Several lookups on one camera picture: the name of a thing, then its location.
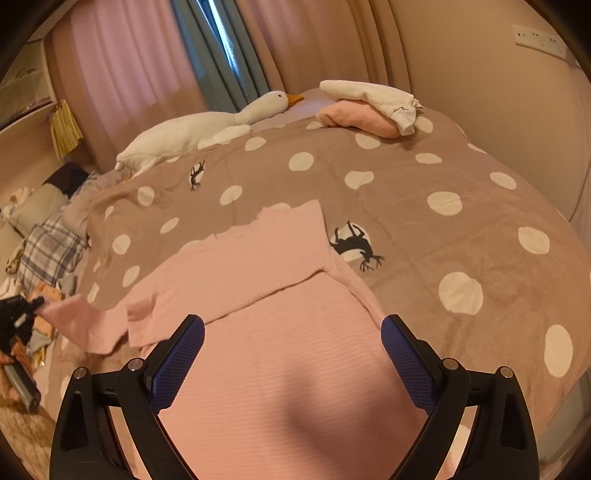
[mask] pink knit sweater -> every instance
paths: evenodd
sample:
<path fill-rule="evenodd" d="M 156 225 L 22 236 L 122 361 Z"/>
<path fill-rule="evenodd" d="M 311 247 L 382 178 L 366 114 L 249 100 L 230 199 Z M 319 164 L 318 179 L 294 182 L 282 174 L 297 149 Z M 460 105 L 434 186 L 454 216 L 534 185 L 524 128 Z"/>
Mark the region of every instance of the pink knit sweater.
<path fill-rule="evenodd" d="M 188 313 L 206 322 L 205 343 L 160 418 L 199 478 L 384 480 L 426 419 L 317 201 L 187 246 L 112 310 L 77 296 L 41 315 L 108 353 L 125 332 L 146 348 L 168 338 Z"/>

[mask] orange beak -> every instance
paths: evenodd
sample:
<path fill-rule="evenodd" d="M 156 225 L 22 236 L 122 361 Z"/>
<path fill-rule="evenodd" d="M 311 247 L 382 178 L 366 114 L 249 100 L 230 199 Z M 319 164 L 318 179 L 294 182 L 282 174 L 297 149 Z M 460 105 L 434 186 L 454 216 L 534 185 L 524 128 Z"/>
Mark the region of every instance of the orange beak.
<path fill-rule="evenodd" d="M 302 97 L 301 95 L 290 95 L 289 93 L 286 93 L 286 95 L 288 107 L 294 106 L 297 102 L 304 99 L 304 97 Z"/>

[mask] curtain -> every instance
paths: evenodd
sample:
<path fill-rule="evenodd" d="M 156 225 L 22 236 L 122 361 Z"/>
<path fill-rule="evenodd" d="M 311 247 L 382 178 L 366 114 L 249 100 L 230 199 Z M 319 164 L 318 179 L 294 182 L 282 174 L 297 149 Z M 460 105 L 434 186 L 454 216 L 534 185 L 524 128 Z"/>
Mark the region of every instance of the curtain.
<path fill-rule="evenodd" d="M 167 1 L 80 0 L 46 46 L 58 98 L 102 171 L 142 131 L 207 110 Z"/>
<path fill-rule="evenodd" d="M 197 82 L 209 105 L 239 112 L 269 91 L 233 0 L 171 0 Z"/>
<path fill-rule="evenodd" d="M 382 83 L 410 91 L 389 0 L 236 0 L 273 89 L 322 80 Z"/>

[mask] pink towel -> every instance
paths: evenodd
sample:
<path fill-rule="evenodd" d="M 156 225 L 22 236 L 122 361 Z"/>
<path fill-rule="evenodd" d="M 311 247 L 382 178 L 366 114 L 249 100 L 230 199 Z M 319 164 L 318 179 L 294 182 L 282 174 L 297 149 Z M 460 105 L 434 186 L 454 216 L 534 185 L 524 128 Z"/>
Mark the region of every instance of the pink towel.
<path fill-rule="evenodd" d="M 322 108 L 316 119 L 324 127 L 357 127 L 383 138 L 398 138 L 396 122 L 361 100 L 340 100 Z"/>

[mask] blue rubber pad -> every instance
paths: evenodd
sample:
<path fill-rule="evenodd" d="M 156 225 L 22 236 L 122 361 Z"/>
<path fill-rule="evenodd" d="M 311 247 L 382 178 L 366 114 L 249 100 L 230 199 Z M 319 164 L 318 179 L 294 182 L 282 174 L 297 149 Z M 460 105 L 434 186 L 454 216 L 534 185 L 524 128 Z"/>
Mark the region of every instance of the blue rubber pad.
<path fill-rule="evenodd" d="M 437 405 L 433 377 L 393 320 L 386 317 L 381 332 L 382 344 L 414 405 L 431 415 Z"/>
<path fill-rule="evenodd" d="M 154 413 L 173 404 L 205 340 L 205 325 L 196 317 L 174 345 L 152 379 L 150 407 Z"/>

